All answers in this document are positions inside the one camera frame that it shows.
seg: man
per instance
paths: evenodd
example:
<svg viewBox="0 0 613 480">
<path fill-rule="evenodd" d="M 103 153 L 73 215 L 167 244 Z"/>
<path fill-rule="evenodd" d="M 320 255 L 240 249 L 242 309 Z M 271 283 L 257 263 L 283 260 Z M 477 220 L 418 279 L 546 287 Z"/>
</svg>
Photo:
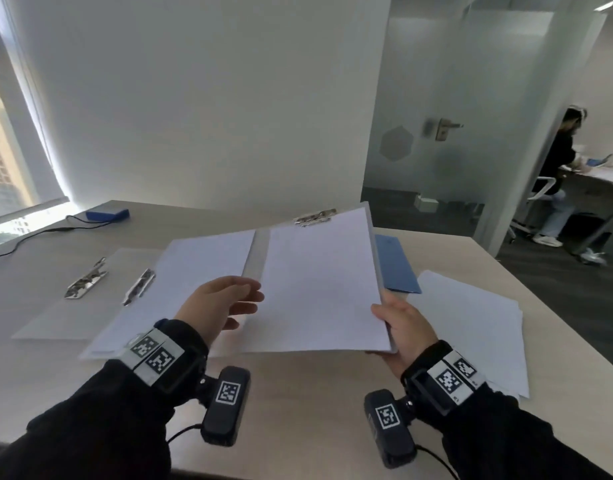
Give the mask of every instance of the man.
<svg viewBox="0 0 613 480">
<path fill-rule="evenodd" d="M 220 331 L 237 328 L 230 314 L 256 312 L 255 302 L 264 299 L 260 288 L 260 283 L 236 276 L 208 282 L 193 292 L 174 319 L 158 322 L 156 335 L 164 337 L 163 344 L 173 340 L 184 350 L 177 359 L 181 363 L 185 357 L 198 357 L 194 351 L 206 358 Z M 452 349 L 406 301 L 386 291 L 382 301 L 371 311 L 390 326 L 398 352 L 380 355 L 406 384 Z M 33 419 L 27 433 L 0 452 L 0 479 L 166 479 L 171 458 L 165 426 L 174 406 L 193 397 L 204 369 L 172 362 L 147 385 L 139 368 L 109 360 L 68 400 Z M 163 380 L 178 385 L 172 394 L 158 387 Z M 422 397 L 411 400 L 420 419 L 442 432 L 448 459 L 462 480 L 612 478 L 556 440 L 548 423 L 486 384 L 448 415 L 430 408 Z M 361 397 L 357 407 L 362 407 Z M 320 477 L 327 478 L 327 472 Z"/>
<path fill-rule="evenodd" d="M 561 165 L 573 163 L 575 160 L 573 135 L 581 128 L 582 121 L 586 119 L 586 115 L 586 110 L 578 107 L 572 106 L 566 110 L 562 124 L 557 131 L 557 135 L 555 135 L 555 140 L 542 165 L 542 170 L 540 170 L 540 177 L 557 178 L 558 169 Z M 533 236 L 533 242 L 552 248 L 562 247 L 558 236 L 569 220 L 569 217 L 575 212 L 575 206 L 567 201 L 566 193 L 560 188 L 562 180 L 562 178 L 557 178 L 555 185 L 541 198 L 541 200 L 551 201 L 553 211 L 540 232 Z M 533 192 L 539 192 L 544 185 L 546 185 L 545 181 L 538 180 L 533 186 Z"/>
</svg>

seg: wrist-mounted camera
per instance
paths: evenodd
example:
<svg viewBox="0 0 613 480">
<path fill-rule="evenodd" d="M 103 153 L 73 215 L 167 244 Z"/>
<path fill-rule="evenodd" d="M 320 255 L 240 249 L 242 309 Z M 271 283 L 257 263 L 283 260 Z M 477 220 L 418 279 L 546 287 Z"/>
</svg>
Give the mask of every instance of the wrist-mounted camera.
<svg viewBox="0 0 613 480">
<path fill-rule="evenodd" d="M 443 419 L 465 402 L 485 380 L 462 355 L 452 350 L 429 368 L 414 364 L 402 377 L 406 395 L 377 390 L 364 398 L 364 412 L 386 468 L 413 461 L 417 448 L 408 426 L 416 417 Z"/>
<path fill-rule="evenodd" d="M 182 404 L 190 396 L 198 399 L 207 410 L 199 425 L 206 443 L 236 443 L 251 383 L 249 371 L 228 366 L 217 379 L 209 377 L 204 374 L 206 353 L 193 346 L 183 349 L 157 328 L 133 340 L 119 359 L 174 403 Z"/>
</svg>

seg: gray hexagon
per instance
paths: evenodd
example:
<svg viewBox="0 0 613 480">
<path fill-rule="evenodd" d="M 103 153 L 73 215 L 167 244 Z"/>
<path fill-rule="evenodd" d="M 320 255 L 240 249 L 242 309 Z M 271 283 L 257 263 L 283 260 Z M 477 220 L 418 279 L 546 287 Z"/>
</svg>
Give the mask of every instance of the gray hexagon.
<svg viewBox="0 0 613 480">
<path fill-rule="evenodd" d="M 411 154 L 413 135 L 402 125 L 382 135 L 380 154 L 387 160 L 397 162 Z"/>
</svg>

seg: hand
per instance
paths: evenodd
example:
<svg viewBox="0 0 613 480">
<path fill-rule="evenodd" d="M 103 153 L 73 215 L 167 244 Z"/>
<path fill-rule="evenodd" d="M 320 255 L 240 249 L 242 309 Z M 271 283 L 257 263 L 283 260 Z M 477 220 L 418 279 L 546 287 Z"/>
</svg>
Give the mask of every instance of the hand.
<svg viewBox="0 0 613 480">
<path fill-rule="evenodd" d="M 222 330 L 235 330 L 239 323 L 229 315 L 250 315 L 264 299 L 261 284 L 251 278 L 223 276 L 195 290 L 175 314 L 175 320 L 191 325 L 211 347 Z"/>
<path fill-rule="evenodd" d="M 371 312 L 391 328 L 397 345 L 395 354 L 379 352 L 397 379 L 429 346 L 438 342 L 438 336 L 427 319 L 413 305 L 387 290 L 382 290 L 384 305 L 371 305 Z"/>
</svg>

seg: door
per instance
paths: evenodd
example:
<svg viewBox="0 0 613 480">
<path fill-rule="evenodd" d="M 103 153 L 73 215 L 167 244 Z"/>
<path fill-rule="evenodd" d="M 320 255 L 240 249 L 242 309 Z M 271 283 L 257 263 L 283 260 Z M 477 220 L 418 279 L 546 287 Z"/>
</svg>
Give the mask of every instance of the door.
<svg viewBox="0 0 613 480">
<path fill-rule="evenodd" d="M 374 224 L 495 255 L 604 1 L 393 0 L 363 188 Z"/>
</svg>

